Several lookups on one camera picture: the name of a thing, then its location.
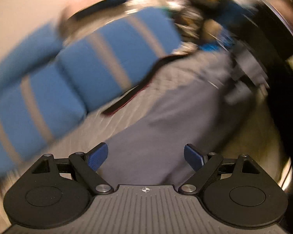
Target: blue couch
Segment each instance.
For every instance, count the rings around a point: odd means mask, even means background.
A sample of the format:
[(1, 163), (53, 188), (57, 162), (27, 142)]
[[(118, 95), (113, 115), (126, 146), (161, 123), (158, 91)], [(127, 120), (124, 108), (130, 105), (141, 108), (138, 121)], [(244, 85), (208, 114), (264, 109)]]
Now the blue couch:
[(136, 86), (180, 43), (153, 7), (66, 48), (50, 24), (28, 36), (0, 63), (0, 176)]

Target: crosshair marking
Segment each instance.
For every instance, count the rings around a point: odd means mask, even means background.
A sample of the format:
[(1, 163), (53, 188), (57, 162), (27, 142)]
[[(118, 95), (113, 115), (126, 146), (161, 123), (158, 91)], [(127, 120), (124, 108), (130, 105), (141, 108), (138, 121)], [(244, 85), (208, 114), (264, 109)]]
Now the crosshair marking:
[(144, 187), (144, 188), (142, 188), (141, 190), (142, 190), (143, 192), (147, 193), (147, 192), (149, 192), (151, 189), (148, 188), (148, 187)]

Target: black strap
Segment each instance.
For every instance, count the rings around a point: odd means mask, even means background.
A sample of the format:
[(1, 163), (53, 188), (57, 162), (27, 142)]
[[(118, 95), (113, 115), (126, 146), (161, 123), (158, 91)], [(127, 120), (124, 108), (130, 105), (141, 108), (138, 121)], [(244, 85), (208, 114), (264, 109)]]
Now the black strap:
[(173, 55), (172, 54), (172, 55), (168, 55), (168, 56), (165, 56), (165, 57), (159, 59), (157, 62), (155, 62), (155, 64), (153, 65), (151, 71), (149, 72), (149, 74), (147, 74), (145, 76), (145, 78), (135, 88), (133, 88), (127, 94), (123, 95), (123, 97), (120, 100), (118, 100), (116, 103), (114, 103), (113, 105), (111, 105), (110, 107), (105, 109), (102, 112), (102, 114), (104, 114), (104, 115), (112, 115), (115, 112), (117, 112), (120, 108), (122, 108), (130, 100), (132, 100), (141, 90), (146, 88), (146, 86), (150, 83), (150, 81), (152, 80), (152, 78), (154, 77), (156, 72), (161, 67), (163, 67), (164, 65), (166, 65), (166, 64), (168, 64), (168, 63), (170, 63), (170, 62), (172, 62), (174, 60), (184, 58), (184, 57), (186, 57), (188, 55), (189, 54), (180, 54), (180, 55)]

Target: gray gripper plate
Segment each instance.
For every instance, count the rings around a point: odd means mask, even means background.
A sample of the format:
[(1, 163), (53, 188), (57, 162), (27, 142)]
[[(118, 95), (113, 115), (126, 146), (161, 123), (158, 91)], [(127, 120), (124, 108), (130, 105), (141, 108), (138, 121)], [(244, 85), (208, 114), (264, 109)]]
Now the gray gripper plate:
[(177, 193), (172, 186), (127, 186), (110, 195), (96, 196), (78, 219), (61, 227), (38, 230), (13, 225), (5, 234), (281, 234), (277, 224), (243, 230), (213, 219), (194, 196)]

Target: metal pivot screw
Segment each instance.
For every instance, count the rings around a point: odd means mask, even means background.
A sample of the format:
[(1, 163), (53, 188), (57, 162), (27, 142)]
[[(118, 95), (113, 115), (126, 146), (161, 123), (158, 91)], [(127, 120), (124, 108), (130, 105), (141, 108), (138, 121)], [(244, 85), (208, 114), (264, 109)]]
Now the metal pivot screw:
[(108, 192), (110, 191), (112, 188), (111, 186), (107, 185), (107, 184), (101, 184), (101, 185), (97, 185), (96, 186), (96, 190), (98, 192)]
[(181, 190), (183, 192), (194, 192), (196, 190), (196, 186), (190, 185), (190, 184), (186, 184), (186, 185), (183, 185), (181, 187)]

